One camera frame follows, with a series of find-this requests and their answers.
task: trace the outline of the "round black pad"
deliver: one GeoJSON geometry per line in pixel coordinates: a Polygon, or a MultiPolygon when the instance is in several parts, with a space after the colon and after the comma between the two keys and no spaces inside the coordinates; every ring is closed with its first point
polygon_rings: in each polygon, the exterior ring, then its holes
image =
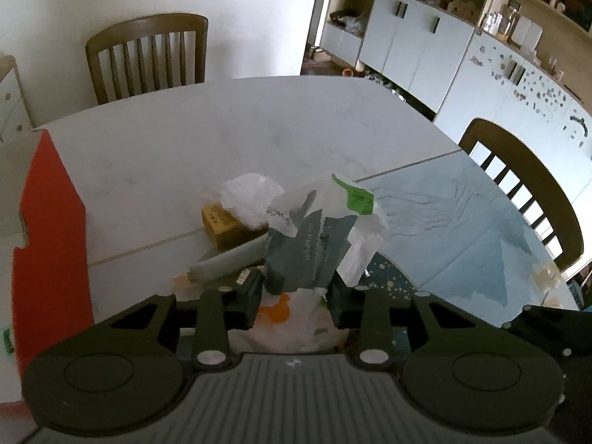
{"type": "Polygon", "coordinates": [[[29,365],[23,395],[35,420],[69,434],[140,427],[180,395],[182,364],[137,332],[104,329],[54,346],[29,365]]]}
{"type": "Polygon", "coordinates": [[[407,359],[401,383],[425,413],[462,430],[505,434],[548,423],[563,389],[549,355],[509,334],[455,329],[407,359]]]}

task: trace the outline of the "metal screw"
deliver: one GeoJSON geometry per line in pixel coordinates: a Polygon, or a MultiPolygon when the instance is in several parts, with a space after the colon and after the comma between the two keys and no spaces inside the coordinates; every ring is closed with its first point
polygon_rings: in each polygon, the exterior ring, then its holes
{"type": "Polygon", "coordinates": [[[381,349],[366,349],[360,352],[360,360],[366,364],[384,364],[389,355],[381,349]]]}
{"type": "Polygon", "coordinates": [[[226,360],[226,354],[219,350],[203,350],[197,354],[197,360],[203,365],[218,365],[226,360]]]}

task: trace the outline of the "white table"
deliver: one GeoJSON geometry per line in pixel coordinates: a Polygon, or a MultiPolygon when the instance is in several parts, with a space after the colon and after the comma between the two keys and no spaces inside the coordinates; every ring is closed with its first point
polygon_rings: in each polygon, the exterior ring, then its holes
{"type": "MultiPolygon", "coordinates": [[[[285,188],[330,172],[369,179],[433,159],[437,168],[443,155],[460,152],[388,90],[357,78],[191,85],[102,105],[45,128],[87,208],[97,321],[154,293],[171,293],[171,278],[211,250],[197,231],[199,195],[228,179],[259,172],[285,188]]],[[[418,250],[415,258],[425,256],[418,250]]]]}

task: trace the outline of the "ribbed gray surface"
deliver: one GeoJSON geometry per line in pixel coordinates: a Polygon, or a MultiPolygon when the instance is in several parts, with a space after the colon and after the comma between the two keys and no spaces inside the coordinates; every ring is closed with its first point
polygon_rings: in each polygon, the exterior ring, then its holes
{"type": "Polygon", "coordinates": [[[73,437],[43,428],[29,444],[555,444],[544,429],[476,437],[413,409],[392,378],[363,372],[343,355],[247,354],[235,369],[200,376],[159,422],[117,437],[73,437]]]}

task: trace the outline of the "white cabinet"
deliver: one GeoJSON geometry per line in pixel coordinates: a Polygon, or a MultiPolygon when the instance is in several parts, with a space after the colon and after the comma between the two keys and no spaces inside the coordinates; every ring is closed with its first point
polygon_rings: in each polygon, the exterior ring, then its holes
{"type": "Polygon", "coordinates": [[[431,34],[409,93],[437,112],[463,60],[473,27],[443,11],[430,10],[431,34]]]}
{"type": "Polygon", "coordinates": [[[361,44],[360,37],[347,33],[330,22],[325,23],[321,36],[321,47],[352,67],[357,63],[361,44]]]}
{"type": "Polygon", "coordinates": [[[374,0],[366,34],[360,50],[360,61],[382,72],[393,38],[401,22],[402,0],[374,0]]]}
{"type": "Polygon", "coordinates": [[[360,61],[438,111],[473,27],[418,0],[374,0],[360,61]]]}
{"type": "Polygon", "coordinates": [[[528,61],[516,65],[510,81],[513,90],[501,103],[494,121],[536,155],[542,155],[572,97],[528,61]]]}
{"type": "Polygon", "coordinates": [[[592,180],[592,161],[589,151],[586,151],[590,148],[589,120],[590,116],[573,100],[541,154],[538,154],[570,202],[574,202],[592,180]]]}
{"type": "Polygon", "coordinates": [[[434,25],[432,8],[415,0],[401,0],[401,22],[384,64],[383,75],[409,90],[434,25]]]}
{"type": "Polygon", "coordinates": [[[509,80],[514,63],[524,59],[495,38],[475,33],[434,124],[458,143],[473,119],[494,121],[516,88],[509,80]]]}

